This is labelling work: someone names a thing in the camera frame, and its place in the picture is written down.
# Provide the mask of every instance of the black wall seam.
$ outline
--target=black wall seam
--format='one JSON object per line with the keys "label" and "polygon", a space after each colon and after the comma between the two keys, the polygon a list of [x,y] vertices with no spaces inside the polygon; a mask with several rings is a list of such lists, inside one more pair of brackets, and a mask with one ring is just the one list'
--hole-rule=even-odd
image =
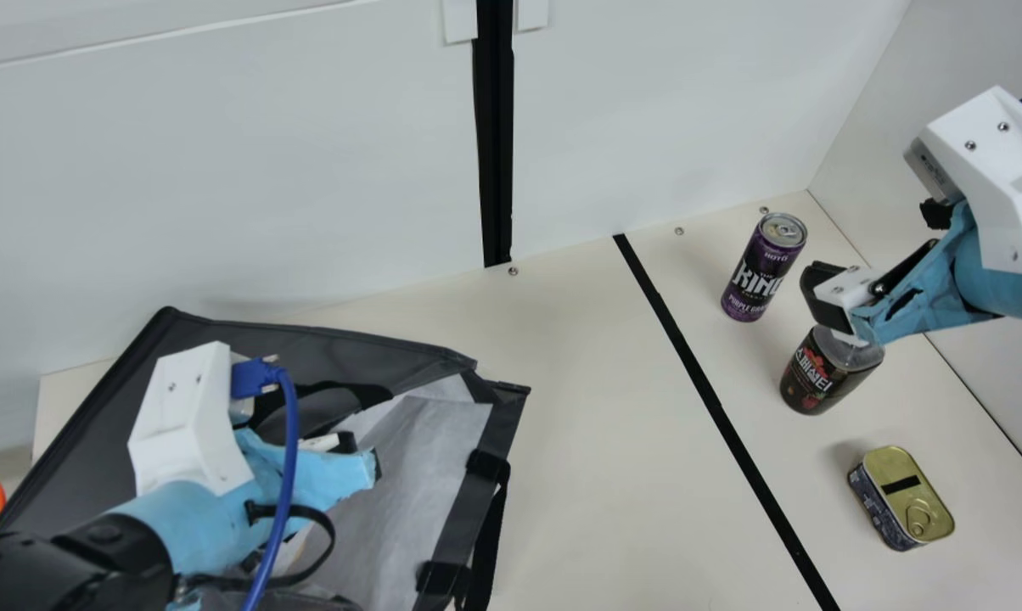
{"label": "black wall seam", "polygon": [[779,506],[779,502],[776,502],[775,495],[768,487],[768,482],[765,482],[763,475],[759,474],[759,469],[756,468],[756,463],[753,462],[752,456],[749,455],[748,450],[744,447],[744,442],[741,441],[737,429],[729,421],[729,417],[726,415],[726,411],[722,407],[722,402],[719,402],[718,395],[711,386],[704,368],[700,367],[696,355],[693,354],[693,349],[689,346],[689,341],[685,339],[684,333],[681,333],[681,328],[679,328],[678,322],[673,320],[673,315],[669,313],[669,308],[666,307],[665,301],[662,299],[662,294],[658,293],[658,290],[654,288],[654,283],[651,282],[646,268],[639,261],[639,255],[632,248],[632,243],[623,233],[613,236],[613,240],[616,242],[616,248],[619,248],[620,254],[623,254],[623,261],[629,265],[632,275],[636,278],[636,282],[639,283],[639,288],[644,291],[644,296],[647,297],[651,309],[654,310],[654,316],[658,317],[659,323],[662,324],[662,329],[665,329],[666,336],[669,337],[669,342],[673,344],[673,350],[678,351],[681,363],[685,365],[685,371],[689,372],[689,378],[693,380],[696,390],[704,401],[704,406],[706,406],[708,414],[711,414],[711,419],[714,421],[718,433],[722,433],[722,437],[724,437],[726,445],[728,445],[729,451],[734,456],[734,460],[741,467],[741,473],[744,473],[744,478],[748,480],[749,486],[756,495],[756,499],[759,500],[760,507],[763,507],[764,513],[768,514],[768,519],[771,519],[772,525],[775,526],[776,533],[779,533],[779,537],[782,538],[783,546],[786,546],[787,552],[790,553],[790,558],[794,561],[794,565],[798,566],[798,572],[804,577],[805,583],[809,586],[809,592],[814,593],[817,603],[820,604],[823,610],[838,611],[839,606],[836,600],[833,599],[832,593],[829,592],[829,586],[822,579],[821,572],[818,571],[817,566],[814,566],[814,561],[809,559],[809,555],[805,553],[805,548],[801,545],[798,534],[794,531],[794,527],[790,526],[789,519],[786,518],[786,514],[783,514],[783,508]]}
{"label": "black wall seam", "polygon": [[477,0],[473,115],[477,128],[480,236],[484,267],[511,261],[514,139],[513,0]]}

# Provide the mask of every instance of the white plastic mount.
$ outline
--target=white plastic mount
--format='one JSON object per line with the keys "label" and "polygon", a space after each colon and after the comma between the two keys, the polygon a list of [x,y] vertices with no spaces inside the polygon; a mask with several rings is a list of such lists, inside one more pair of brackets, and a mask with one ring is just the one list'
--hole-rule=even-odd
{"label": "white plastic mount", "polygon": [[177,479],[200,483],[217,496],[250,482],[253,474],[232,433],[232,363],[246,361],[213,341],[161,357],[130,433],[138,496]]}
{"label": "white plastic mount", "polygon": [[[884,272],[862,266],[851,266],[844,272],[840,272],[815,286],[814,295],[818,301],[841,308],[847,314],[849,321],[851,310],[873,301],[873,294],[869,293],[869,283],[876,282],[881,276],[884,276]],[[853,334],[852,328],[847,338],[840,337],[839,333],[836,333],[836,337],[855,345],[866,344],[864,340]]]}
{"label": "white plastic mount", "polygon": [[1022,274],[1022,103],[1001,87],[923,129],[919,139],[968,198],[987,270]]}

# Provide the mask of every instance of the white wall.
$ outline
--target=white wall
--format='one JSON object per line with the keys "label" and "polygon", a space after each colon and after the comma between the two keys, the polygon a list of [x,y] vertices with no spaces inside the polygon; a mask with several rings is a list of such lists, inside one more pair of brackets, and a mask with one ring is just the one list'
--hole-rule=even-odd
{"label": "white wall", "polygon": [[[890,268],[935,235],[904,148],[925,124],[993,85],[1022,96],[1022,0],[914,0],[809,187],[872,266]],[[1022,322],[930,339],[1022,450]]]}
{"label": "white wall", "polygon": [[0,483],[6,499],[12,496],[33,467],[33,449],[28,445],[13,445],[0,452]]}
{"label": "white wall", "polygon": [[908,2],[554,1],[514,39],[514,255],[805,189]]}
{"label": "white wall", "polygon": [[293,8],[375,0],[0,0],[0,62]]}
{"label": "white wall", "polygon": [[0,65],[0,449],[161,306],[267,318],[479,267],[468,45],[378,0]]}

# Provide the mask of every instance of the gold tin lid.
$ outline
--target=gold tin lid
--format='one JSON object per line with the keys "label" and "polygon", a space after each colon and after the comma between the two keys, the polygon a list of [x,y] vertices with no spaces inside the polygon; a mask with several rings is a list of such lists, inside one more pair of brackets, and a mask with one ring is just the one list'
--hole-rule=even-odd
{"label": "gold tin lid", "polygon": [[862,459],[862,465],[912,538],[929,544],[953,533],[953,514],[907,450],[895,445],[873,450]]}

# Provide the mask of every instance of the teal object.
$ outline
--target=teal object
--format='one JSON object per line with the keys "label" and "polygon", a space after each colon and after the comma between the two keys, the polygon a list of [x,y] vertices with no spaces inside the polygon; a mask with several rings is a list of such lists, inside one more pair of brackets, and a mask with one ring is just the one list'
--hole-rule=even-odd
{"label": "teal object", "polygon": [[960,244],[957,286],[977,309],[1022,318],[1022,274],[984,270],[977,233],[966,236]]}
{"label": "teal object", "polygon": [[[984,270],[977,256],[970,256],[972,247],[977,254],[978,231],[968,202],[962,201],[954,208],[949,232],[894,289],[872,306],[851,310],[854,333],[884,345],[915,333],[958,328],[1007,313],[1008,303],[984,308],[974,300],[973,285],[985,285],[1000,272]],[[960,258],[962,248],[966,256]],[[1008,297],[1015,302],[1020,295]]]}
{"label": "teal object", "polygon": [[[218,497],[199,483],[175,480],[107,512],[130,515],[152,528],[168,549],[175,573],[219,575],[243,561],[270,534],[272,519],[249,523],[243,504],[278,502],[285,450],[263,441],[249,428],[237,430],[235,437],[254,474],[251,482]],[[370,489],[376,464],[371,452],[300,452],[293,504],[329,509],[344,497]],[[296,533],[306,523],[289,519],[287,533]]]}

